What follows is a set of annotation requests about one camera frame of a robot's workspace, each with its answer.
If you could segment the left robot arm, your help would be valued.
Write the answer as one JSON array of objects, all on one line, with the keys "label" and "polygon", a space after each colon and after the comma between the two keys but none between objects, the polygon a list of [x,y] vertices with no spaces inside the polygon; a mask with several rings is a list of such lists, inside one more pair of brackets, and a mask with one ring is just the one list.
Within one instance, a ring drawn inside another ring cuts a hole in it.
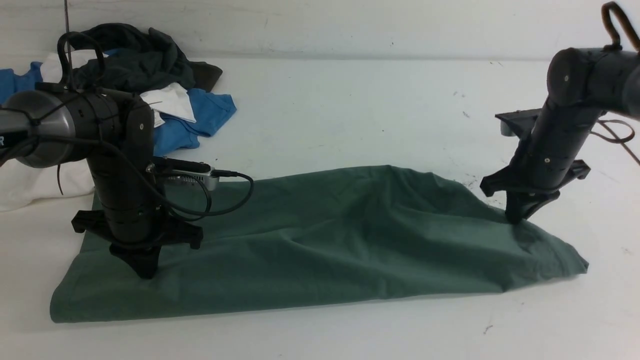
[{"label": "left robot arm", "polygon": [[142,279],[158,269],[162,247],[199,249],[203,230],[170,213],[164,181],[198,164],[153,155],[153,110],[139,96],[112,89],[75,92],[42,83],[1,107],[1,162],[32,168],[86,160],[99,210],[80,210],[76,233],[110,243],[112,255]]}]

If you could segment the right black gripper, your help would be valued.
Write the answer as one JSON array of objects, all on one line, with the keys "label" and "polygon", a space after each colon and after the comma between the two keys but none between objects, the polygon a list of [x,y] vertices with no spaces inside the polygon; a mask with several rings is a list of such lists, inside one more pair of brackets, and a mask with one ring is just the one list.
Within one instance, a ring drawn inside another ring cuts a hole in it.
[{"label": "right black gripper", "polygon": [[591,168],[576,157],[592,129],[589,106],[561,106],[548,99],[529,132],[523,132],[508,166],[482,179],[491,197],[506,193],[505,217],[511,224],[530,219],[560,197],[560,188],[585,179]]}]

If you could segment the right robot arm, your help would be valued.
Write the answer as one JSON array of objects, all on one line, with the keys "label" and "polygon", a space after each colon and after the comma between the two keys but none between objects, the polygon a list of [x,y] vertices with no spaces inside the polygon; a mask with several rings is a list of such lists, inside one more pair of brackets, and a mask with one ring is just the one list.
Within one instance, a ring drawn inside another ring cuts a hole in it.
[{"label": "right robot arm", "polygon": [[482,179],[485,196],[506,193],[506,219],[518,224],[560,196],[590,167],[578,153],[606,113],[639,119],[639,55],[631,51],[566,48],[547,71],[548,96],[539,109],[503,112],[503,136],[517,137],[509,164]]}]

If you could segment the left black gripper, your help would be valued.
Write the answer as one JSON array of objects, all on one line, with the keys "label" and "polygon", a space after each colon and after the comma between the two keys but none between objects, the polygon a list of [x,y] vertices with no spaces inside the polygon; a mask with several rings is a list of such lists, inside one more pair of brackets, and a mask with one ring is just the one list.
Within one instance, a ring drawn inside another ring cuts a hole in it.
[{"label": "left black gripper", "polygon": [[112,243],[109,252],[140,278],[151,280],[164,245],[199,249],[203,230],[169,214],[155,196],[154,157],[94,155],[87,159],[100,210],[80,210],[71,220],[76,233],[88,232]]}]

